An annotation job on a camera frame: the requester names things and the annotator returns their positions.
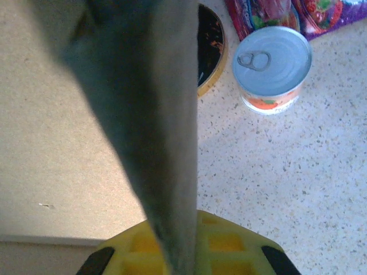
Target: yellow plastic object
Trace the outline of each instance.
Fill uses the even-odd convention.
[[[77,275],[169,275],[147,221],[103,242],[98,251],[114,249],[106,268]],[[197,275],[300,274],[275,242],[235,223],[198,211]]]

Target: pull tab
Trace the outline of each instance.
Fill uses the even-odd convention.
[[[255,59],[256,56],[259,56],[262,54],[266,55],[268,60],[263,67],[257,68],[254,66],[253,60]],[[271,56],[268,52],[265,52],[263,50],[256,50],[253,52],[245,52],[245,53],[240,54],[237,58],[237,62],[243,67],[255,70],[257,72],[262,72],[270,66]]]

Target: can lid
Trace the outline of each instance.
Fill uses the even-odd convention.
[[[256,96],[278,96],[299,85],[312,62],[309,42],[288,27],[264,27],[236,50],[232,69],[243,89]]]

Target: colorful snack bag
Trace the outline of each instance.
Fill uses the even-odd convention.
[[[225,0],[240,40],[254,30],[276,25],[295,29],[312,40],[367,17],[367,0],[291,2],[290,5],[284,0]]]
[[[308,40],[367,17],[366,0],[292,0]]]
[[[266,26],[285,26],[300,31],[291,0],[225,0],[240,40]]]

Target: speckled countertop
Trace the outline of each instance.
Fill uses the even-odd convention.
[[[313,40],[301,98],[263,116],[239,98],[223,2],[203,3],[229,57],[198,103],[198,207],[278,242],[302,274],[367,274],[367,21]]]

